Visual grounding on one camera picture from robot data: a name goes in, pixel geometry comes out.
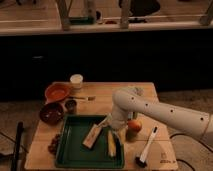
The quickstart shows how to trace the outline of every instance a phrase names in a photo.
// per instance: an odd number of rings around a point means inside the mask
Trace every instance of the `red object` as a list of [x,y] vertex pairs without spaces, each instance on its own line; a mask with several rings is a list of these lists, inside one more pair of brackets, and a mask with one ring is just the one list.
[[136,119],[129,120],[128,123],[128,129],[139,132],[142,128],[142,123]]
[[56,102],[65,99],[70,94],[70,87],[62,83],[54,83],[45,90],[45,97],[50,102]]

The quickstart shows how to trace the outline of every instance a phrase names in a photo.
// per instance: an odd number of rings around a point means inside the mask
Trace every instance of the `dark brown bowl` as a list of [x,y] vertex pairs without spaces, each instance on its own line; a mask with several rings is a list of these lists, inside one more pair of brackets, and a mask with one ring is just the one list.
[[56,125],[64,116],[64,110],[60,103],[48,103],[39,113],[40,119],[49,124]]

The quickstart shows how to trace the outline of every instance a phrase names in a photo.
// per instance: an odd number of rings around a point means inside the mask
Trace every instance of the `cabinet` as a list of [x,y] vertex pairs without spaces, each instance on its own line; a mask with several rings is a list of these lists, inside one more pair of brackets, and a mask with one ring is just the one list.
[[50,83],[74,73],[85,81],[154,82],[157,91],[212,88],[212,34],[195,29],[0,37],[0,99],[43,99]]

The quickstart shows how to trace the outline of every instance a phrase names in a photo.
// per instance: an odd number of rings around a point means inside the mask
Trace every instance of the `metal frame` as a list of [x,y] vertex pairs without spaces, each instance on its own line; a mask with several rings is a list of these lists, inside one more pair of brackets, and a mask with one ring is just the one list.
[[61,19],[61,26],[63,30],[70,29],[70,22],[69,22],[69,14],[65,0],[56,0],[58,5],[59,15]]
[[129,28],[130,6],[131,6],[131,0],[123,0],[122,8],[121,8],[121,20],[120,20],[120,27],[122,29]]
[[199,22],[203,26],[208,26],[211,24],[211,21],[213,19],[213,0],[209,5],[209,8],[205,12],[205,14],[200,18]]

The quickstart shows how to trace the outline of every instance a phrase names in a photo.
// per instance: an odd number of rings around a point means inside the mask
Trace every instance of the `white brush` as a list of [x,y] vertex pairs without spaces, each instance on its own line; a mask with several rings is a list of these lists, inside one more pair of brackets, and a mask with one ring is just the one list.
[[146,158],[147,158],[147,155],[149,153],[149,148],[150,148],[150,145],[152,144],[153,140],[155,139],[155,136],[157,134],[157,127],[155,127],[151,133],[151,135],[149,136],[149,140],[141,154],[140,157],[136,157],[135,160],[136,160],[136,163],[141,166],[141,167],[146,167]]

